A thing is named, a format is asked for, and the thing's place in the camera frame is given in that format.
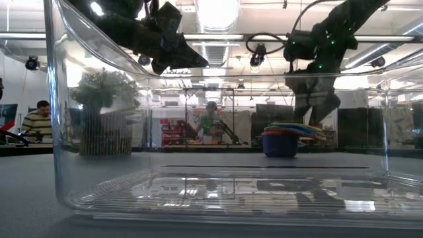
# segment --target striped shirt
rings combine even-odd
[[[52,123],[50,116],[43,117],[38,111],[33,111],[25,116],[22,131],[40,132],[45,138],[52,137]]]

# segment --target black cable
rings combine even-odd
[[[308,6],[306,6],[306,8],[304,8],[304,10],[302,10],[300,12],[300,14],[297,17],[297,20],[295,20],[295,23],[294,23],[293,28],[292,28],[292,32],[297,28],[297,25],[298,25],[299,21],[301,20],[301,18],[303,17],[303,15],[305,14],[305,12],[307,12],[311,7],[313,7],[313,6],[315,6],[315,5],[319,4],[319,3],[331,2],[331,1],[344,1],[344,0],[317,0],[317,1],[312,2],[311,4],[309,4]],[[273,33],[260,32],[260,33],[256,33],[256,34],[251,35],[250,37],[248,37],[247,41],[245,42],[245,47],[247,48],[247,50],[249,52],[251,52],[253,54],[256,54],[256,51],[250,48],[249,43],[256,36],[270,36],[270,37],[276,39],[278,42],[281,42],[283,44],[283,46],[281,46],[281,47],[279,47],[279,48],[277,48],[275,50],[266,52],[264,55],[273,54],[275,52],[278,52],[280,50],[283,50],[285,48],[285,46],[286,46],[286,41],[282,40],[279,36],[277,36],[277,35],[275,35]]]
[[[297,25],[298,25],[299,21],[301,20],[301,18],[303,17],[304,13],[307,12],[311,7],[313,7],[314,5],[317,5],[319,3],[331,2],[331,1],[345,1],[345,0],[317,0],[317,1],[314,1],[310,4],[308,4],[308,6],[306,6],[304,8],[304,10],[302,10],[300,12],[300,14],[297,17],[297,20],[295,20],[295,23],[293,24],[292,32],[297,28]]]
[[[11,132],[8,132],[8,131],[4,131],[4,130],[1,130],[0,131],[0,136],[1,135],[5,135],[5,136],[10,136],[10,137],[12,137],[12,138],[15,138],[15,139],[18,139],[18,140],[20,140],[24,145],[16,145],[16,147],[28,147],[28,141],[25,139],[25,138],[23,138],[22,136],[18,136],[18,135],[16,135],[16,134],[14,134],[14,133],[11,133]]]
[[[279,48],[277,48],[275,50],[266,52],[264,55],[273,54],[273,53],[278,52],[278,51],[280,51],[280,50],[282,50],[282,49],[285,48],[285,41],[282,40],[279,36],[277,36],[277,35],[275,35],[273,33],[260,32],[260,33],[256,33],[256,34],[251,35],[250,37],[248,37],[247,41],[245,42],[245,47],[247,47],[247,50],[249,52],[253,53],[253,54],[257,54],[257,53],[256,53],[255,50],[253,50],[253,49],[250,48],[249,43],[256,36],[270,36],[270,37],[276,39],[278,42],[281,42],[282,43],[282,46],[281,47],[279,47]]]

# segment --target green leaves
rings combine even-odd
[[[89,108],[101,109],[111,107],[116,97],[125,102],[134,102],[139,95],[135,81],[131,81],[125,73],[119,71],[101,71],[87,74],[79,82],[79,86],[70,91],[70,97]]]

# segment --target blue bowl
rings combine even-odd
[[[263,135],[263,152],[267,157],[292,158],[297,155],[299,136],[293,134]]]

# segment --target red chair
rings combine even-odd
[[[15,126],[15,123],[14,122],[9,122],[8,124],[5,124],[4,126],[0,127],[0,130],[3,130],[3,131],[6,131],[7,132],[13,126]]]

